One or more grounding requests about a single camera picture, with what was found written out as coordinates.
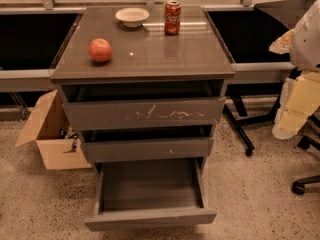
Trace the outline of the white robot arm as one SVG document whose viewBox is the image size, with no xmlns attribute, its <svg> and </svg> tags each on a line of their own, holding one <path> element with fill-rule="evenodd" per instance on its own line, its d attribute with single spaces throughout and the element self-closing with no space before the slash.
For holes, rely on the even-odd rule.
<svg viewBox="0 0 320 240">
<path fill-rule="evenodd" d="M 269 50 L 288 53 L 291 64 L 301 71 L 296 79 L 285 80 L 272 129 L 276 138 L 290 139 L 320 107 L 320 1 L 314 2 L 295 28 L 274 41 Z"/>
</svg>

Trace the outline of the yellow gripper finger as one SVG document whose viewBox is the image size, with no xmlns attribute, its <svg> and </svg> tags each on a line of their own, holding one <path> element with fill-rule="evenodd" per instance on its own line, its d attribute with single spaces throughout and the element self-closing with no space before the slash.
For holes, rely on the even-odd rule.
<svg viewBox="0 0 320 240">
<path fill-rule="evenodd" d="M 320 74 L 303 72 L 296 79 L 287 78 L 280 95 L 273 135 L 277 139 L 290 139 L 320 107 Z"/>
<path fill-rule="evenodd" d="M 282 36 L 277 38 L 270 46 L 269 51 L 276 54 L 285 54 L 289 52 L 289 47 L 291 46 L 291 38 L 293 36 L 294 30 L 288 30 Z"/>
</svg>

